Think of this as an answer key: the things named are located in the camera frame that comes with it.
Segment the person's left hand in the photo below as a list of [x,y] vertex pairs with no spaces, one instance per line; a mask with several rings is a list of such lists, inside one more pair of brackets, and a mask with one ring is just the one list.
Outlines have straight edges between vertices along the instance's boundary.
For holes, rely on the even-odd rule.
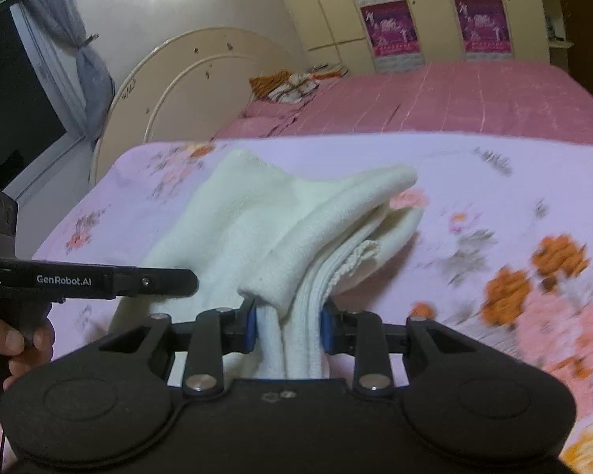
[[0,354],[9,357],[9,376],[3,383],[7,389],[19,377],[33,368],[51,361],[55,332],[49,320],[34,332],[33,347],[25,347],[24,337],[16,329],[0,320]]

